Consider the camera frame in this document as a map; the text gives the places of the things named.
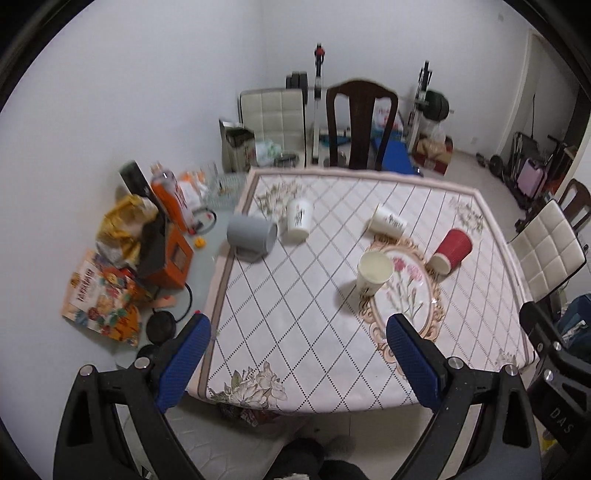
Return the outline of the red ribbed paper cup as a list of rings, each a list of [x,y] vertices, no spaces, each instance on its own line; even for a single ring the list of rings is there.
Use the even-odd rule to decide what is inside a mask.
[[[439,275],[449,275],[472,252],[473,243],[461,229],[451,229],[428,261]]]

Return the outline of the colourful snack package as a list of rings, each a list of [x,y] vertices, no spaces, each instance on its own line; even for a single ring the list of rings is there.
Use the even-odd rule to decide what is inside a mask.
[[[142,331],[140,309],[151,299],[133,271],[116,268],[98,252],[87,250],[70,277],[61,316],[136,347]]]

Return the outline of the pink suitcase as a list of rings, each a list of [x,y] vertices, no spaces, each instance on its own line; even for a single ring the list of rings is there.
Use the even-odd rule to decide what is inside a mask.
[[[517,179],[520,192],[529,199],[535,198],[546,180],[546,168],[543,164],[528,158]]]

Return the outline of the yellow crumpled bag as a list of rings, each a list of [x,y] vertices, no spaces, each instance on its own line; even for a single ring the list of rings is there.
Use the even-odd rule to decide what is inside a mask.
[[[158,208],[148,198],[123,196],[103,216],[95,237],[98,253],[117,268],[134,267],[139,259],[143,227],[157,215]]]

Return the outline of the white padded chair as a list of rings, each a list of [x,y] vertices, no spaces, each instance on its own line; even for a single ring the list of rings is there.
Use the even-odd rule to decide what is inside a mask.
[[[587,263],[573,227],[555,200],[539,211],[509,247],[534,302],[555,292]]]
[[[270,140],[297,155],[297,168],[307,162],[304,97],[300,89],[247,90],[238,97],[240,123],[256,141]]]

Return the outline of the white padded chair back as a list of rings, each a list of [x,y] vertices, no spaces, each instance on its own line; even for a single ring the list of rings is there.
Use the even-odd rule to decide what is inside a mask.
[[[238,97],[240,123],[256,141],[270,140],[297,155],[297,168],[307,162],[304,97],[300,89],[247,90]]]

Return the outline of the orange labelled bottle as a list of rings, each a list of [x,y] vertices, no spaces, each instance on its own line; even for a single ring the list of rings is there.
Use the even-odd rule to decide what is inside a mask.
[[[151,166],[151,174],[150,187],[165,209],[169,220],[182,232],[192,234],[194,232],[192,213],[176,176],[159,162]]]

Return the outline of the blue weight bench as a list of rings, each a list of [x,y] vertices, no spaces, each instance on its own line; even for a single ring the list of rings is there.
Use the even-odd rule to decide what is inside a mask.
[[[388,142],[381,170],[401,175],[420,175],[419,169],[408,155],[406,145],[394,139]]]

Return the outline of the brown gift box bag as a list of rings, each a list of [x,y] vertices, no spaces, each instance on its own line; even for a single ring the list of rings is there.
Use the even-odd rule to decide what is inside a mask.
[[[219,120],[221,165],[225,173],[247,172],[256,163],[256,137],[240,123]]]

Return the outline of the white paper cup calligraphy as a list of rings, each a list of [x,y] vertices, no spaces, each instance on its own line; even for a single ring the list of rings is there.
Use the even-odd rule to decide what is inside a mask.
[[[372,250],[363,253],[356,271],[356,289],[362,297],[370,297],[391,279],[394,265],[387,254]]]

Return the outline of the dark wooden chair right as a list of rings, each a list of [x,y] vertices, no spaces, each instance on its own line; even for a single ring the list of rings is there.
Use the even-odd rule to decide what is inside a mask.
[[[590,203],[590,192],[587,187],[572,178],[568,182],[558,204],[576,234],[579,234],[590,220]]]

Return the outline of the grey ribbed mug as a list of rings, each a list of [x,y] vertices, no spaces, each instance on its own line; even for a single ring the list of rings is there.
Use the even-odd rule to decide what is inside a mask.
[[[236,258],[256,262],[273,251],[278,231],[277,224],[266,218],[233,215],[226,230],[226,240]]]

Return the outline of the blue denim clothing pile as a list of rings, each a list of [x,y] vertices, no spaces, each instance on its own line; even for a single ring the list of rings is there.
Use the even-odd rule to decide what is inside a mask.
[[[557,330],[573,355],[590,351],[590,295],[580,295],[567,307]]]

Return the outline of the white paper cup centre back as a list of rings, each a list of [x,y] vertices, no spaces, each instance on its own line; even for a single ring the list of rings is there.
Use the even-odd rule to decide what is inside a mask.
[[[369,220],[368,229],[372,232],[399,239],[404,234],[408,222],[394,213],[386,205],[378,205]]]

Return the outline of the orange box on table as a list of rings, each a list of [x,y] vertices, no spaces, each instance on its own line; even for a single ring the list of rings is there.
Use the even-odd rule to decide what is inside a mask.
[[[141,241],[137,275],[146,284],[165,289],[183,289],[193,250],[174,224],[155,229],[150,224]]]

